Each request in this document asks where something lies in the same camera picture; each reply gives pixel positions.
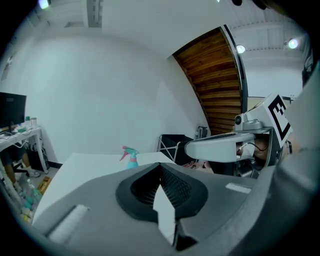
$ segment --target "metal frame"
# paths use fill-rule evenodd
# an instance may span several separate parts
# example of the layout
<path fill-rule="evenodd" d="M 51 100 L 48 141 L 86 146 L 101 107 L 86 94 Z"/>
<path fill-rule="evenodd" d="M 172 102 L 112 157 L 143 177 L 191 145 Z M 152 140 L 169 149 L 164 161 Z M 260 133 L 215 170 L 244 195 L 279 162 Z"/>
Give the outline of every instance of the metal frame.
<path fill-rule="evenodd" d="M 166 150 L 171 158 L 172 161 L 176 162 L 176 157 L 177 157 L 177 152 L 178 152 L 178 147 L 179 147 L 180 141 L 176 144 L 176 146 L 171 146 L 171 147 L 166 147 L 166 145 L 162 142 L 162 134 L 159 137 L 159 142 L 158 142 L 158 149 L 157 152 L 160 152 L 161 150 Z M 174 157 L 170 154 L 168 150 L 173 150 L 174 151 Z"/>
<path fill-rule="evenodd" d="M 208 130 L 208 127 L 205 127 L 205 126 L 199 126 L 198 127 L 198 136 L 196 138 L 197 140 L 203 138 L 204 129 Z"/>
<path fill-rule="evenodd" d="M 237 51 L 236 42 L 228 28 L 227 25 L 221 27 L 221 30 L 224 32 L 225 38 L 227 39 L 229 46 L 231 48 L 232 54 L 235 59 L 235 64 L 237 67 L 237 71 L 239 74 L 239 80 L 241 85 L 241 113 L 245 113 L 248 111 L 248 84 L 247 84 L 247 77 L 245 66 L 242 61 L 240 54 Z"/>

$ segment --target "gray robot arm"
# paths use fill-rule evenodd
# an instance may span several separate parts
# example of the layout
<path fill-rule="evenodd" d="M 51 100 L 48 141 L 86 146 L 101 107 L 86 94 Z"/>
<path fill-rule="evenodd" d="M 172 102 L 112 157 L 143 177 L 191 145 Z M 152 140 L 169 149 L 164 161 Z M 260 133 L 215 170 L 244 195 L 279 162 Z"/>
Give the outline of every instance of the gray robot arm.
<path fill-rule="evenodd" d="M 253 157 L 255 138 L 258 134 L 269 134 L 269 149 L 265 166 L 274 165 L 281 156 L 281 148 L 292 128 L 284 116 L 286 105 L 273 93 L 246 113 L 235 117 L 233 132 L 190 141 L 185 153 L 199 160 L 232 163 Z M 242 153 L 237 155 L 237 144 Z"/>

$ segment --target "white wall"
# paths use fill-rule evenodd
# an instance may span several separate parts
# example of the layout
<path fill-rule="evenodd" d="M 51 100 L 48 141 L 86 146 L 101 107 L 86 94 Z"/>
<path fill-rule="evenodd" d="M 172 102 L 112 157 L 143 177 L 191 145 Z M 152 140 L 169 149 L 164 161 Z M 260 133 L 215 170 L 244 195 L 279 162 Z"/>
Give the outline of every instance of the white wall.
<path fill-rule="evenodd" d="M 173 57 L 99 29 L 50 28 L 19 56 L 0 91 L 27 95 L 26 115 L 43 128 L 50 161 L 72 152 L 121 154 L 122 145 L 154 152 L 160 134 L 193 138 L 208 126 Z"/>
<path fill-rule="evenodd" d="M 250 97 L 266 97 L 275 91 L 297 97 L 302 91 L 302 61 L 243 58 L 243 64 Z"/>
<path fill-rule="evenodd" d="M 20 84 L 22 73 L 25 69 L 30 52 L 33 50 L 42 33 L 46 31 L 48 27 L 48 23 L 44 21 L 39 23 L 36 29 L 34 29 L 34 27 L 30 27 L 29 23 L 24 20 L 14 32 L 13 37 L 16 38 L 14 41 L 15 43 L 9 43 L 0 58 L 0 92 L 9 87 L 12 87 L 12 90 L 15 90 Z M 13 62 L 9 68 L 8 77 L 5 80 L 1 80 L 7 60 L 13 54 Z"/>

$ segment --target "ceiling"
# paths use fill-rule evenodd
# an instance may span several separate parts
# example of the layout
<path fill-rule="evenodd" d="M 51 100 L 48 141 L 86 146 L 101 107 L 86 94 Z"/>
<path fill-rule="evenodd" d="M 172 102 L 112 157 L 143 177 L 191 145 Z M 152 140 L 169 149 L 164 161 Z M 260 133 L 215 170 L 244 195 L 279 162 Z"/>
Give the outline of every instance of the ceiling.
<path fill-rule="evenodd" d="M 226 21 L 216 0 L 51 0 L 35 11 L 51 26 L 102 28 L 165 58 Z"/>
<path fill-rule="evenodd" d="M 309 51 L 307 34 L 290 18 L 273 9 L 261 10 L 251 0 L 235 6 L 231 0 L 221 0 L 228 25 L 237 45 L 243 45 L 245 59 L 287 59 L 301 61 Z M 298 47 L 290 49 L 285 42 L 298 40 Z"/>
<path fill-rule="evenodd" d="M 168 58 L 225 20 L 216 0 L 105 0 L 102 31 Z"/>
<path fill-rule="evenodd" d="M 102 27 L 104 0 L 51 0 L 46 9 L 36 7 L 40 19 L 51 26 L 62 27 Z"/>
<path fill-rule="evenodd" d="M 51 26 L 102 28 L 113 35 L 169 57 L 198 36 L 227 24 L 243 59 L 303 61 L 309 51 L 307 34 L 293 20 L 251 0 L 51 0 L 35 9 Z M 296 49 L 285 42 L 297 39 Z"/>

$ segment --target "desk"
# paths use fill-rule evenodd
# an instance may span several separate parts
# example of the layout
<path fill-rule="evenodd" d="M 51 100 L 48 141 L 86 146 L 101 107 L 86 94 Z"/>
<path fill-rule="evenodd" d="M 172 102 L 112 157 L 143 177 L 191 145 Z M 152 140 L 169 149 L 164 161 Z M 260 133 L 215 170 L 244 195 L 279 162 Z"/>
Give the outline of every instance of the desk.
<path fill-rule="evenodd" d="M 33 128 L 31 131 L 24 131 L 22 133 L 16 134 L 16 135 L 12 135 L 12 136 L 8 136 L 8 137 L 0 137 L 0 152 L 5 150 L 6 148 L 12 146 L 12 144 L 15 144 L 17 142 L 26 140 L 30 137 L 34 136 L 35 138 L 35 142 L 36 142 L 36 150 L 38 151 L 39 154 L 39 158 L 41 161 L 41 165 L 42 168 L 44 170 L 44 173 L 48 173 L 46 164 L 45 164 L 45 160 L 44 160 L 44 155 L 42 153 L 42 141 L 40 139 L 41 136 L 41 128 Z M 12 182 L 9 180 L 8 176 L 5 173 L 5 169 L 4 166 L 1 162 L 0 159 L 0 170 L 3 171 L 3 177 L 7 183 L 7 186 L 9 187 L 9 189 L 11 190 L 13 196 L 18 200 L 18 202 L 22 202 L 20 196 L 18 195 L 18 193 L 16 192 L 16 190 L 14 189 L 14 186 L 12 185 Z"/>
<path fill-rule="evenodd" d="M 120 161 L 121 156 L 121 154 L 73 153 L 53 177 L 37 207 L 32 223 L 35 223 L 37 218 L 49 206 L 87 181 L 125 170 L 130 156 L 128 155 Z M 174 164 L 172 160 L 161 152 L 140 153 L 137 154 L 136 158 L 139 166 L 157 162 Z M 173 206 L 170 204 L 163 190 L 159 192 L 158 198 L 156 195 L 154 200 L 154 209 L 158 212 L 161 209 L 164 212 L 164 215 L 159 216 L 160 219 L 169 219 L 171 218 L 169 215 L 173 215 L 174 221 Z M 164 235 L 166 237 L 174 233 L 174 225 L 165 224 L 164 227 L 160 225 L 159 223 L 159 229 L 165 233 Z"/>

